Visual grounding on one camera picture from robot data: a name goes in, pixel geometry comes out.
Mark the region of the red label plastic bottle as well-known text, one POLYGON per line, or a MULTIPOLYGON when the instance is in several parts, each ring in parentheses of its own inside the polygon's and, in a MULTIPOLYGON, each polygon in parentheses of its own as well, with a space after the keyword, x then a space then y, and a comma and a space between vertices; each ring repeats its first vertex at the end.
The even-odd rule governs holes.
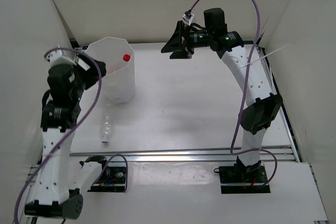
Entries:
POLYGON ((117 57, 113 61, 113 63, 107 67, 108 74, 112 74, 122 68, 126 67, 129 64, 131 56, 129 54, 125 54, 122 57, 117 57))

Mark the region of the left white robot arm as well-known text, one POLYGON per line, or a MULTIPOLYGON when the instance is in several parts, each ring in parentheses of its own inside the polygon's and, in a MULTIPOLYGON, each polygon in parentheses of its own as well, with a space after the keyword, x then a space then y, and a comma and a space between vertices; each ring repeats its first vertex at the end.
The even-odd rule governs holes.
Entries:
POLYGON ((106 64, 93 61, 85 70, 77 64, 61 63, 50 67, 49 89, 42 98, 41 124, 43 157, 35 183, 36 194, 24 207, 28 216, 78 219, 83 196, 79 183, 68 185, 69 157, 80 100, 85 90, 100 83, 106 64))

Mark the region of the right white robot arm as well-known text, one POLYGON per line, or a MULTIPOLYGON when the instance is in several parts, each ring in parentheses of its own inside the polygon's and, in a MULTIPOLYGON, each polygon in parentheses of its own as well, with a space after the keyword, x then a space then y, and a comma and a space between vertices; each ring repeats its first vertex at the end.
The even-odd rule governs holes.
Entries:
POLYGON ((236 177, 247 182, 260 167, 262 141, 271 122, 275 119, 283 99, 273 94, 248 62, 253 51, 245 48, 236 31, 228 31, 225 14, 221 8, 204 11, 205 25, 193 22, 187 11, 177 22, 172 37, 161 52, 170 59, 190 59, 196 48, 209 47, 229 68, 243 92, 243 110, 238 114, 238 126, 243 128, 242 147, 236 154, 236 177))

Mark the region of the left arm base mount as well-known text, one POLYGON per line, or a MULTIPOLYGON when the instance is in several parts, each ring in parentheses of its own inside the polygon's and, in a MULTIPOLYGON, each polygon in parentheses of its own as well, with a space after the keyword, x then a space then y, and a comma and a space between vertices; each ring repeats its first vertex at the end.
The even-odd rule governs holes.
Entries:
POLYGON ((128 165, 108 165, 103 175, 88 192, 125 193, 128 187, 128 165))

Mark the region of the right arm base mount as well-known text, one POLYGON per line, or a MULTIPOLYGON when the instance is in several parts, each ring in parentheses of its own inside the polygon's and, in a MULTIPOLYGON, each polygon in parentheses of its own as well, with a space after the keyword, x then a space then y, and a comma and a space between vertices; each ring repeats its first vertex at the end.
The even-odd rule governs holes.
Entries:
POLYGON ((214 173, 219 175, 221 194, 269 194, 270 186, 264 185, 267 174, 264 166, 243 177, 235 166, 220 166, 214 168, 214 173))

